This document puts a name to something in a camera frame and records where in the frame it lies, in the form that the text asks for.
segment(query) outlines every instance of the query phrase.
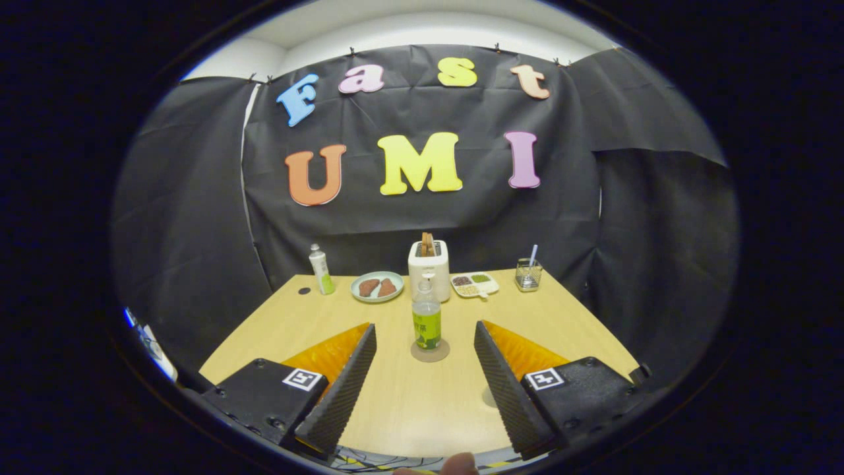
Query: white ceiling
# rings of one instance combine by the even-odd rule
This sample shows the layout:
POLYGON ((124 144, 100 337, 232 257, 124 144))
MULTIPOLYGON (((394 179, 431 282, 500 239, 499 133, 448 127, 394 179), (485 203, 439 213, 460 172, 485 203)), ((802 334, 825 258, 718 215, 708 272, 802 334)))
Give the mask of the white ceiling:
POLYGON ((596 51, 617 46, 579 19, 534 0, 317 0, 270 19, 246 36, 290 49, 354 23, 426 12, 493 15, 568 36, 596 51))

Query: screw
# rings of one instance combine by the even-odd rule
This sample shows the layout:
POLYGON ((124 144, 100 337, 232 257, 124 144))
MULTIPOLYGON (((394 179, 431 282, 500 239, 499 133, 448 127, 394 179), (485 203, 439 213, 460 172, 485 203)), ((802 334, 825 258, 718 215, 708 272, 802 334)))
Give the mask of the screw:
POLYGON ((277 418, 268 418, 267 423, 276 429, 284 429, 284 423, 279 421, 277 418))

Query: plastic bottle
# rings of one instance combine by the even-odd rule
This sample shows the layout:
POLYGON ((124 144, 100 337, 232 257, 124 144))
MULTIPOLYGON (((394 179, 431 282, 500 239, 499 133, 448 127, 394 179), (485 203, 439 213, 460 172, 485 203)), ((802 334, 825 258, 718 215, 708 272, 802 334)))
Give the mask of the plastic bottle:
POLYGON ((325 260, 325 253, 319 249, 319 244, 311 244, 311 265, 314 268, 316 283, 319 285, 319 292, 328 295, 334 292, 334 284, 328 274, 328 262, 325 260))
POLYGON ((419 283, 419 293, 413 304, 416 344, 423 350, 436 349, 442 336, 440 301, 432 288, 430 277, 426 277, 419 283))

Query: meat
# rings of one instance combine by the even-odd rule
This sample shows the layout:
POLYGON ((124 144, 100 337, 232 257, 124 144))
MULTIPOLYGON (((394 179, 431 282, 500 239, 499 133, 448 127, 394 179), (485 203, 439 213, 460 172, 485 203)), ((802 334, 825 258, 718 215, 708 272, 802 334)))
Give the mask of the meat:
POLYGON ((358 287, 360 290, 360 296, 369 297, 372 291, 375 290, 375 287, 378 287, 378 284, 380 283, 381 281, 378 279, 368 279, 366 281, 362 281, 358 287))
POLYGON ((385 297, 396 291, 396 286, 392 284, 390 279, 381 281, 381 290, 378 291, 378 297, 385 297))

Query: black backdrop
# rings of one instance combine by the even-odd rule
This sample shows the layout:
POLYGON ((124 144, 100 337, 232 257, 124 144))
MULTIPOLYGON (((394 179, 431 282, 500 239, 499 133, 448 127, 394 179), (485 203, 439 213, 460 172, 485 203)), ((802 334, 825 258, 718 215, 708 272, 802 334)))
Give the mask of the black backdrop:
POLYGON ((241 164, 254 87, 223 78, 178 86, 136 138, 118 187, 119 289, 180 368, 198 370, 271 291, 310 273, 310 243, 327 250, 335 275, 406 273, 423 230, 446 240, 458 272, 512 267, 537 243, 547 271, 661 384, 717 329, 738 261, 729 170, 692 106, 630 52, 562 68, 484 48, 401 46, 316 63, 259 88, 241 164), (443 57, 469 57, 478 83, 442 86, 443 57), (386 85, 341 96, 344 73, 361 64, 381 65, 386 85), (549 99, 522 91, 509 71, 518 64, 544 74, 549 99), (310 73, 320 78, 316 109, 291 128, 275 99, 310 73), (507 184, 510 131, 538 137, 538 188, 507 184), (378 139, 405 135, 421 151, 436 132, 459 137, 463 189, 381 195, 378 139), (295 203, 284 158, 313 152, 310 185, 321 188, 318 151, 334 144, 347 148, 339 195, 295 203))

